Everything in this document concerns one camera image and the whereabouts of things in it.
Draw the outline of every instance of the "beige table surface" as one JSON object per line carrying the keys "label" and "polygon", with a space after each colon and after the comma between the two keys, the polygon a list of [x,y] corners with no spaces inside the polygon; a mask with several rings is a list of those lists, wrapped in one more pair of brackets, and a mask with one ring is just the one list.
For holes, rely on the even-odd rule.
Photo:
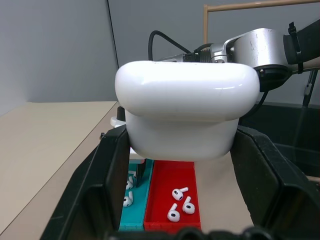
{"label": "beige table surface", "polygon": [[[44,103],[41,108],[46,109],[46,104],[47,103]],[[44,231],[52,213],[54,212],[55,207],[59,202],[59,199],[62,196],[73,172],[98,145],[100,133],[107,132],[112,128],[110,125],[110,118],[116,116],[118,107],[118,104],[115,104],[115,102],[77,103],[78,105],[76,103],[51,104],[53,104],[53,106],[55,104],[60,104],[60,107],[65,109],[65,111],[60,111],[58,110],[58,106],[53,107],[53,109],[59,112],[59,114],[55,112],[59,115],[59,117],[57,117],[53,112],[50,113],[51,111],[49,110],[45,111],[46,114],[49,114],[48,119],[59,119],[59,124],[62,126],[62,129],[59,129],[56,126],[48,131],[48,129],[43,126],[41,131],[36,131],[36,136],[39,139],[42,139],[43,137],[41,132],[44,132],[44,134],[50,132],[55,134],[56,138],[47,139],[46,141],[39,141],[39,139],[36,139],[35,137],[29,139],[29,141],[35,141],[37,144],[40,144],[41,142],[42,146],[47,144],[58,144],[54,150],[49,146],[48,149],[44,148],[45,150],[43,150],[43,154],[51,153],[54,157],[45,154],[46,157],[40,157],[40,159],[57,159],[56,154],[58,154],[57,152],[59,152],[59,150],[64,153],[61,153],[63,157],[60,156],[60,160],[55,164],[49,165],[49,167],[47,164],[42,164],[39,160],[34,162],[34,160],[30,157],[28,158],[28,161],[32,163],[31,165],[33,167],[28,167],[30,164],[27,164],[26,161],[24,161],[23,164],[21,164],[20,161],[18,162],[19,165],[21,164],[21,166],[18,167],[20,171],[22,171],[23,168],[28,167],[28,171],[26,171],[23,175],[25,179],[19,177],[19,180],[12,185],[16,189],[7,188],[6,190],[13,191],[13,193],[11,193],[12,196],[20,196],[22,199],[24,199],[24,201],[23,204],[18,205],[19,207],[16,206],[16,202],[14,202],[15,204],[8,204],[8,202],[6,202],[8,205],[5,207],[0,204],[0,213],[4,208],[6,208],[6,213],[12,213],[7,214],[7,216],[0,220],[3,223],[8,223],[7,226],[2,223],[2,225],[5,226],[5,230],[0,235],[0,240],[36,240],[41,237],[42,232]],[[73,118],[73,114],[68,113],[71,111],[72,107],[77,109],[74,110],[77,112],[77,114],[75,114],[78,117],[77,120]],[[4,128],[4,126],[1,124],[1,121],[2,120],[0,117],[0,129]],[[19,127],[18,129],[21,131],[25,129],[25,127]],[[78,136],[76,129],[81,129],[83,134],[79,134]],[[27,133],[29,136],[33,135],[32,131],[27,131]],[[72,139],[73,141],[71,142],[74,144],[72,146],[70,144],[69,147],[61,144],[61,142],[69,144],[70,141],[66,141],[66,139]],[[20,148],[21,153],[23,152],[22,149],[28,152],[27,147],[22,146],[22,148]],[[10,171],[14,173],[15,168],[11,167]],[[204,232],[207,233],[210,230],[224,229],[239,233],[244,228],[252,226],[250,214],[236,182],[231,156],[229,153],[226,156],[213,161],[196,162],[195,174],[201,226]]]}

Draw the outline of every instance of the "table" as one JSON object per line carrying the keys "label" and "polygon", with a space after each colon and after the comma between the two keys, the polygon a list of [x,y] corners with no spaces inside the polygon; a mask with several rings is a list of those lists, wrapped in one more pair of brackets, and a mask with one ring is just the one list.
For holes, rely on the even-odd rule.
{"label": "table", "polygon": [[[19,171],[16,167],[7,167],[6,175],[19,176],[23,173],[25,176],[25,180],[20,178],[15,184],[5,186],[13,191],[12,196],[22,196],[23,201],[19,204],[13,201],[11,204],[8,200],[0,200],[0,207],[4,206],[2,208],[9,213],[4,215],[1,222],[0,240],[35,240],[41,237],[73,172],[99,144],[100,133],[112,128],[110,118],[116,116],[118,106],[114,101],[28,103],[21,107],[22,110],[15,109],[0,117],[0,143],[6,139],[11,141],[3,148],[5,156],[10,156],[12,151],[22,156],[21,161],[16,162]],[[21,119],[21,114],[29,118]],[[20,126],[21,123],[28,126],[28,130]],[[19,136],[24,141],[14,141],[13,136]],[[23,146],[25,141],[29,141],[29,146],[54,147],[42,147],[40,155],[31,151],[32,154],[26,158],[25,153],[29,152],[30,147]],[[41,156],[53,162],[50,166],[41,165],[45,171],[39,171]],[[27,160],[37,164],[23,171],[28,167]],[[5,164],[10,165],[10,161],[5,162],[0,162],[0,168]],[[0,179],[3,178],[1,174],[3,172],[0,170]],[[237,185],[230,153],[213,161],[196,162],[195,174],[204,232],[224,229],[239,233],[252,226],[250,213]],[[0,185],[1,195],[5,187]]]}

